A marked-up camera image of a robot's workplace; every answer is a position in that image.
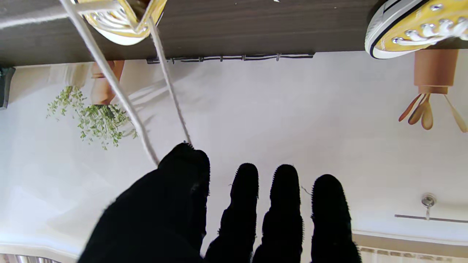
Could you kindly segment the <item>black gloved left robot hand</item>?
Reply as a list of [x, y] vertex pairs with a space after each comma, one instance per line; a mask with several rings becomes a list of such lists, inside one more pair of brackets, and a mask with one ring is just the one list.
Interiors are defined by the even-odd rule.
[[299, 175], [276, 168], [271, 206], [254, 249], [259, 176], [254, 164], [239, 166], [218, 236], [201, 256], [206, 236], [210, 162], [183, 142], [121, 193], [103, 212], [79, 263], [299, 263], [303, 245]]

